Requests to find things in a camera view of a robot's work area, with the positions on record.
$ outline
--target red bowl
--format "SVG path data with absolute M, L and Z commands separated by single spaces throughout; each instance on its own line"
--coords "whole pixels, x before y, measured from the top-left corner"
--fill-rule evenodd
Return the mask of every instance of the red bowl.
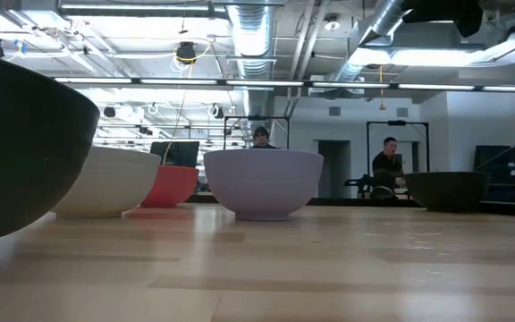
M 194 193 L 198 169 L 185 166 L 160 165 L 154 187 L 140 204 L 144 208 L 172 208 Z

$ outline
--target dark gray bowl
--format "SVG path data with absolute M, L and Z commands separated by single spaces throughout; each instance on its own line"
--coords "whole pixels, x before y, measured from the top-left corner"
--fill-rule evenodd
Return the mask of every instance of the dark gray bowl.
M 437 172 L 406 175 L 410 196 L 428 211 L 472 212 L 488 187 L 490 175 L 479 172 Z
M 39 219 L 69 191 L 98 116 L 77 91 L 0 60 L 0 237 Z

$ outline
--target doorway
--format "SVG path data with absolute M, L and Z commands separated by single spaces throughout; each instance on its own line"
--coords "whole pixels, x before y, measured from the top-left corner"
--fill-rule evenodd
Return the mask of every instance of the doorway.
M 350 198 L 343 186 L 350 179 L 350 141 L 320 140 L 318 153 L 323 156 L 323 170 L 319 180 L 319 198 Z
M 418 172 L 418 142 L 398 141 L 396 154 L 397 157 L 401 160 L 402 171 L 405 174 Z

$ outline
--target door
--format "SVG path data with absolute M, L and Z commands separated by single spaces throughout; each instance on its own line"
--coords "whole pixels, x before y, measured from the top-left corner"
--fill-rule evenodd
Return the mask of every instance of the door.
M 401 155 L 402 171 L 405 174 L 413 173 L 412 142 L 408 142 L 408 141 L 397 142 L 397 155 Z
M 324 162 L 317 195 L 320 198 L 349 198 L 350 192 L 343 184 L 350 179 L 350 141 L 320 140 L 318 152 Z

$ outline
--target bowl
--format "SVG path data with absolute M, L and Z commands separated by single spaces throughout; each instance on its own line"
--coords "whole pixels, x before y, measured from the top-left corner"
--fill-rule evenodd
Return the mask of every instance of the bowl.
M 490 174 L 435 172 L 406 174 L 410 196 L 428 211 L 471 212 L 488 188 Z
M 77 91 L 0 59 L 0 237 L 36 221 L 67 193 L 98 117 Z
M 53 209 L 59 219 L 120 217 L 148 195 L 160 157 L 93 147 L 77 182 Z
M 207 183 L 236 219 L 278 221 L 315 195 L 323 157 L 278 149 L 236 149 L 204 155 Z
M 140 204 L 143 208 L 172 208 L 194 193 L 198 169 L 186 166 L 160 165 L 154 187 Z

